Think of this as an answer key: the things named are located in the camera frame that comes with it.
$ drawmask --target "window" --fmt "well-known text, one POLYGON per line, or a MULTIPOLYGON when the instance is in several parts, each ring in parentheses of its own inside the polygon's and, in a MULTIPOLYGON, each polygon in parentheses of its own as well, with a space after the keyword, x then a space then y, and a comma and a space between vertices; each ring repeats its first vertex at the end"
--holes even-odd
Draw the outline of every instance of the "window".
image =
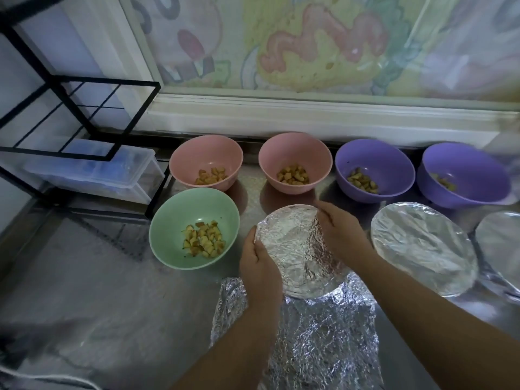
POLYGON ((520 103, 520 0, 120 1, 164 92, 520 103))

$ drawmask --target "clear plastic box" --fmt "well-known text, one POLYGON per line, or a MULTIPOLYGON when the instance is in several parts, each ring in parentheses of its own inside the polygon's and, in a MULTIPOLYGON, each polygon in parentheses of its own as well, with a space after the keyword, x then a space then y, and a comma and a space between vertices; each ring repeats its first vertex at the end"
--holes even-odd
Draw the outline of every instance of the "clear plastic box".
MULTIPOLYGON (((64 152, 104 156, 112 144, 74 139, 64 152)), ((109 162, 35 157, 23 168, 53 185, 80 193, 149 204, 164 178, 155 151, 123 145, 109 162)))

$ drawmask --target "white wall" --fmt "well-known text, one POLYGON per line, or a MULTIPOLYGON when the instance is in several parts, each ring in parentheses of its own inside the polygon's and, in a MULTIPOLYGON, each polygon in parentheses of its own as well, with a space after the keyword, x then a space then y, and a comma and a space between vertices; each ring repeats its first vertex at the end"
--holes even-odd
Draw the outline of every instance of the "white wall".
MULTIPOLYGON (((13 0, 0 0, 12 5, 13 0)), ((99 66, 77 34, 60 5, 33 16, 18 26, 19 34, 33 48, 53 73, 78 76, 103 76, 99 66)), ((0 117, 42 84, 42 79, 25 62, 9 41, 0 36, 0 117)), ((76 101, 99 105, 112 91, 109 85, 93 88, 87 85, 78 91, 76 101)), ((117 98, 112 106, 120 106, 117 98)), ((20 139, 38 120, 59 103, 57 97, 45 93, 34 104, 0 129, 0 145, 10 146, 20 139)), ((49 137, 70 136, 79 128, 79 122, 61 106, 21 146, 44 148, 49 137)), ((32 156, 0 152, 0 164, 35 187, 43 182, 25 173, 23 163, 32 156)), ((0 178, 0 232, 9 225, 30 196, 0 178)))

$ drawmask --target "hand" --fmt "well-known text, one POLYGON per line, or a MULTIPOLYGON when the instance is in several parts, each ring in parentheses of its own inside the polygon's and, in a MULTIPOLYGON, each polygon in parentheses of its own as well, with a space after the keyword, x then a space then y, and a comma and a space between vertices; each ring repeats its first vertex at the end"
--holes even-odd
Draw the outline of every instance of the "hand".
POLYGON ((278 316, 283 302, 282 276, 262 242, 254 243, 256 227, 245 238, 240 259, 240 275, 248 294, 249 308, 278 316))
POLYGON ((339 260, 358 272, 360 265, 375 253, 358 219, 337 206, 316 201, 318 221, 327 247, 339 260))

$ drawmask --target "food in bowl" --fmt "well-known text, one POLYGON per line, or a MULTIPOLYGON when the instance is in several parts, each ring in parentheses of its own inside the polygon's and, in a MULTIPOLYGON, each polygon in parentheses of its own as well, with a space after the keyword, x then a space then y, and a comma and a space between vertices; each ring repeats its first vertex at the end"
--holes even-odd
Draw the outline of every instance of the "food in bowl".
POLYGON ((441 178, 438 174, 430 173, 430 176, 435 179, 437 182, 442 184, 449 191, 455 191, 457 189, 457 185, 455 183, 451 183, 448 181, 448 178, 441 178))
POLYGON ((287 166, 277 173, 278 182, 301 186, 309 184, 309 176, 307 171, 298 164, 287 166))
POLYGON ((199 170, 199 177, 195 180, 195 184, 203 186, 205 184, 213 184, 226 179, 226 169, 224 167, 214 167, 211 174, 206 170, 199 170))
POLYGON ((205 258, 218 257, 224 251, 226 242, 222 239, 222 233, 218 229, 218 223, 214 220, 211 223, 195 223, 198 230, 192 225, 187 225, 184 233, 183 249, 189 249, 192 257, 198 254, 205 258))
POLYGON ((379 194, 378 184, 370 179, 368 175, 363 174, 360 168, 352 170, 350 172, 350 176, 347 177, 347 181, 349 181, 358 189, 372 194, 379 194))

